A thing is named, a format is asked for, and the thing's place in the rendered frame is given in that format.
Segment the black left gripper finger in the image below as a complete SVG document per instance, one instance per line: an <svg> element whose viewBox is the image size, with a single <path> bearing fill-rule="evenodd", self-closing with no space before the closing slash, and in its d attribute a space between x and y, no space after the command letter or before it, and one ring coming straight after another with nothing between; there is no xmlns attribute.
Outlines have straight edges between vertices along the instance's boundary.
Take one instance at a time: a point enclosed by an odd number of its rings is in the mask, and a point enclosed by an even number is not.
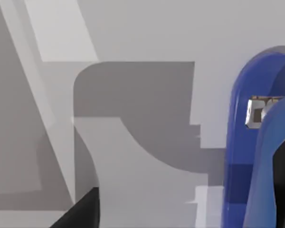
<svg viewBox="0 0 285 228"><path fill-rule="evenodd" d="M99 188L92 188L49 228L100 228Z"/></svg>

